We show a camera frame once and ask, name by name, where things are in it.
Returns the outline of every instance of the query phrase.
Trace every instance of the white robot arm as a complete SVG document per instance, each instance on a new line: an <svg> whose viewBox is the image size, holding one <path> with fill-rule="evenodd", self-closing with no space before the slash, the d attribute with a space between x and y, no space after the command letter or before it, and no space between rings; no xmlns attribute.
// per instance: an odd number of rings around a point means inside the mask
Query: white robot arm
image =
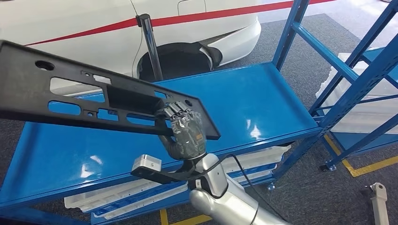
<svg viewBox="0 0 398 225"><path fill-rule="evenodd" d="M143 155L136 159L132 175L159 183L188 180L193 207L222 225L288 225L260 207L231 179L215 154L206 153L200 115L181 102L170 104L163 112L171 120L176 141L160 139L171 157L184 160L184 169L162 172L159 159Z"/></svg>

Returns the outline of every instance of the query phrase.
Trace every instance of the black cable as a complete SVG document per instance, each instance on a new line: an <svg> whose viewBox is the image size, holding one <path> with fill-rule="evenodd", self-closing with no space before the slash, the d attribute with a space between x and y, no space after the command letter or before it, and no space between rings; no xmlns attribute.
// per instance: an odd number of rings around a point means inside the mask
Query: black cable
<svg viewBox="0 0 398 225"><path fill-rule="evenodd" d="M226 158L228 158L228 157L230 157L230 156L234 156L233 154L228 154L228 155L225 155L225 156L223 156L221 159L219 159L214 165L212 165L210 168L208 168L207 170L204 170L203 172L201 172L201 173L198 173L198 174L196 174L196 175L194 175L194 176L191 176L191 177L189 177L189 178L187 178L186 180L196 180L196 179L198 179L198 178L200 178L200 177L203 177L203 175L205 175L206 173L208 173L208 172L210 172L211 170L213 170L216 166L218 166L222 161L224 161L224 159L226 159Z"/></svg>
<svg viewBox="0 0 398 225"><path fill-rule="evenodd" d="M276 211L276 210L274 209L274 207L272 207L272 206L265 200L265 198L257 191L257 189L253 186L252 182L251 182L251 181L249 180L249 178L247 177L245 170L243 169L242 165L240 164L238 158L237 158L235 155L233 155L233 154L229 154L229 156L232 156L232 157L235 159L237 165L238 165L239 168L240 168L240 171L242 171L242 173L243 173L243 175L245 176L247 182L248 182L249 185L253 188L253 190L256 192L256 194L257 194L257 195L265 202L265 204L267 204L267 205L268 205L280 218L282 218L284 221L288 222L287 219L286 219L285 217L283 217L278 211Z"/></svg>

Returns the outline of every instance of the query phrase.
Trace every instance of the mounting hole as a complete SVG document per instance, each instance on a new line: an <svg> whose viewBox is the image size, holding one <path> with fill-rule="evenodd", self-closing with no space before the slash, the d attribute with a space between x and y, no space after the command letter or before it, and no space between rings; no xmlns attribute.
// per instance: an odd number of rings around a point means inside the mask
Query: mounting hole
<svg viewBox="0 0 398 225"><path fill-rule="evenodd" d="M190 102L189 100L186 100L185 103L186 103L188 106L191 106L191 107L192 107L192 102Z"/></svg>
<svg viewBox="0 0 398 225"><path fill-rule="evenodd" d="M54 68L55 68L54 64L52 64L51 62L43 61L43 60L36 61L35 65L37 66L37 68L39 68L41 70L47 70L47 71L54 70Z"/></svg>

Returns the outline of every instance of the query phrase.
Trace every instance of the yellow floor line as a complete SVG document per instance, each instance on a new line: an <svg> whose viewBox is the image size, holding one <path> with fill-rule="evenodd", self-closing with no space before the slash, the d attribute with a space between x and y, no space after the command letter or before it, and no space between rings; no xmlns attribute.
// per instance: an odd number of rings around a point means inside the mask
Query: yellow floor line
<svg viewBox="0 0 398 225"><path fill-rule="evenodd" d="M205 216L205 215L200 215L200 216L186 219L186 220L183 220L183 221L171 224L171 225L196 225L196 224L204 223L209 220L211 220L211 217Z"/></svg>
<svg viewBox="0 0 398 225"><path fill-rule="evenodd" d="M160 214L161 214L161 225L168 225L166 209L160 210Z"/></svg>
<svg viewBox="0 0 398 225"><path fill-rule="evenodd" d="M333 141L327 135L325 135L323 137L325 138L326 142L330 145L330 147L333 149L333 151L337 155L340 155L341 152L337 148L337 146L333 143ZM351 176L358 177L358 176L364 175L366 173L370 173L370 172L376 171L378 169L384 168L386 166L398 163L398 156L394 156L394 157L391 157L391 158L388 158L388 159L382 160L380 162L373 163L373 164L370 164L370 165L367 165L367 166L364 166L364 167L361 167L358 169L354 169L346 159L344 159L342 161L342 163L347 168L347 170L350 172Z"/></svg>

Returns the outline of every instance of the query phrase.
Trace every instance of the blue shelf tray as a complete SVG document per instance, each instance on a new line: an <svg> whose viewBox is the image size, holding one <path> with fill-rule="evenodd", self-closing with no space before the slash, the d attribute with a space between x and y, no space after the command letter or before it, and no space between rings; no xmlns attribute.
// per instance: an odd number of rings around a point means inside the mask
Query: blue shelf tray
<svg viewBox="0 0 398 225"><path fill-rule="evenodd" d="M272 63L158 84L201 99L222 135L207 142L207 151L218 156L260 150L320 131ZM168 156L155 135L27 122L3 182L0 208L136 180L129 173L141 154L160 158L170 171L181 165Z"/></svg>
<svg viewBox="0 0 398 225"><path fill-rule="evenodd" d="M355 143L357 143L367 135L359 133L338 133L338 132L330 132L330 133L332 134L335 141L338 143L341 151L349 149L351 146L353 146ZM383 134L380 137L378 137L376 140L372 141L368 145L362 147L357 152L353 153L351 156L356 156L366 151L376 150L378 148L386 147L396 142L398 142L398 135Z"/></svg>
<svg viewBox="0 0 398 225"><path fill-rule="evenodd" d="M367 64L370 64L375 60L375 58L383 51L384 48L377 48L373 50L368 50L363 53L362 60ZM385 78L394 87L398 88L398 66L395 66L392 71Z"/></svg>

